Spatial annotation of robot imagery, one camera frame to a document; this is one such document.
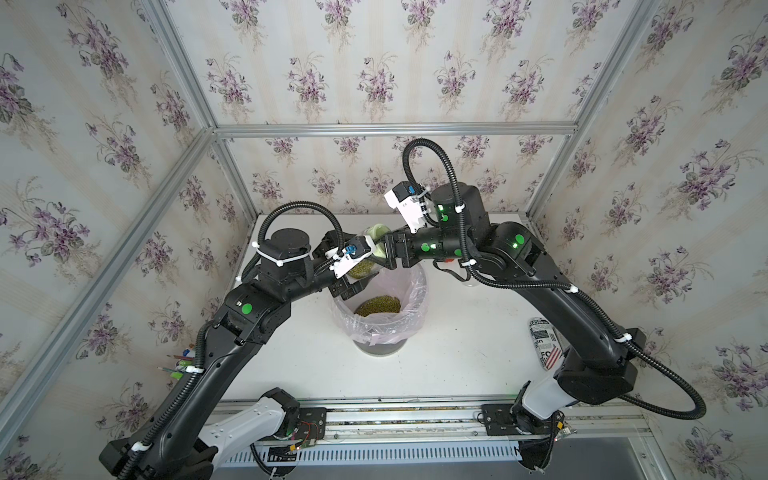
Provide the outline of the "light green jar lid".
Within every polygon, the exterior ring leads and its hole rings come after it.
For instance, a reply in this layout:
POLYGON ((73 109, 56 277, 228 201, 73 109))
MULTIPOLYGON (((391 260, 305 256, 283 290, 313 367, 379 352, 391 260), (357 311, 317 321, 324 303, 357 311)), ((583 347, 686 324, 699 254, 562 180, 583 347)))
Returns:
POLYGON ((383 237, 390 232, 391 229, 382 223, 370 226, 365 230, 365 234, 369 236, 374 243, 381 241, 383 237))

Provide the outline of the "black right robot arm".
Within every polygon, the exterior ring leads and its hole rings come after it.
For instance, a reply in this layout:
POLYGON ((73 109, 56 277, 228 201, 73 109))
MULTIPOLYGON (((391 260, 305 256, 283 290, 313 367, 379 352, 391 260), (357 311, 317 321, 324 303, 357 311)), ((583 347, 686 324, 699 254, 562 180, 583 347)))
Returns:
POLYGON ((384 253, 377 263, 393 270, 423 260, 455 260, 466 273, 464 281, 519 294, 568 344, 558 369, 526 382, 502 422, 526 438, 519 460, 524 468, 542 472, 549 466, 565 425, 563 410, 577 403, 601 405, 621 399, 685 421, 706 414, 700 393, 645 352, 639 330, 614 322, 571 282, 528 228, 490 221, 479 189, 458 180, 441 146, 425 138, 411 140, 402 151, 402 166, 406 179, 390 191, 389 201, 406 224, 379 239, 384 253), (632 397, 635 359, 677 385, 692 400, 692 408, 673 410, 632 397))

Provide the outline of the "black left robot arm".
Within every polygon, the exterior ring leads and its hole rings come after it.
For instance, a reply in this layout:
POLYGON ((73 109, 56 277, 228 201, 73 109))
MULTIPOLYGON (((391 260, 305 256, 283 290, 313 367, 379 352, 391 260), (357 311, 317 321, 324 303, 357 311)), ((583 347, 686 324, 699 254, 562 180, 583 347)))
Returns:
POLYGON ((291 316, 293 302, 345 284, 346 273, 370 257, 368 233, 344 232, 326 207, 293 201, 268 214, 254 243, 255 254, 239 286, 224 298, 197 334, 195 355, 182 379, 132 436, 109 442, 99 455, 117 479, 208 479, 225 456, 229 433, 202 438, 204 424, 240 371, 291 316), (317 248, 300 229, 270 233, 272 223, 295 209, 314 210, 332 228, 317 248))

